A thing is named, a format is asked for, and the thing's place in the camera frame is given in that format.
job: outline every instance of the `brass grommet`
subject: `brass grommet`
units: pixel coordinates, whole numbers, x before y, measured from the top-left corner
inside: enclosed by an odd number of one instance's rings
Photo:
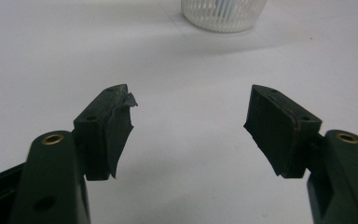
[[[63,140],[62,134],[54,133],[54,134],[44,137],[42,140],[42,144],[50,146],[50,145],[57,144],[57,143],[61,142],[62,140]]]
[[[355,136],[348,133],[338,133],[336,135],[336,138],[346,143],[358,144],[358,139]]]

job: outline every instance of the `plastic container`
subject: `plastic container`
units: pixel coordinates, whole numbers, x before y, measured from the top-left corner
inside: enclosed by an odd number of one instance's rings
[[[182,13],[200,28],[234,33],[255,25],[267,0],[181,0]]]

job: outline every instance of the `clear plastic cup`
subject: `clear plastic cup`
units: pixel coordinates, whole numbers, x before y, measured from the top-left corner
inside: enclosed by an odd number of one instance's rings
[[[182,13],[200,28],[234,33],[255,25],[267,0],[181,0]]]

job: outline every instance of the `clamp jaw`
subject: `clamp jaw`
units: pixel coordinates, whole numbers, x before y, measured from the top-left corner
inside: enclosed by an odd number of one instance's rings
[[[254,85],[244,128],[276,175],[302,178],[315,223],[358,223],[358,135],[318,134],[322,121],[279,91]]]

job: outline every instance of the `white surface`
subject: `white surface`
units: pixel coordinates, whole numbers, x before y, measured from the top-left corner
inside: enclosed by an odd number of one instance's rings
[[[0,172],[121,83],[135,128],[118,179],[88,183],[92,223],[312,223],[308,174],[276,177],[242,125],[256,83],[358,133],[358,0],[268,0],[236,35],[179,0],[0,1]]]

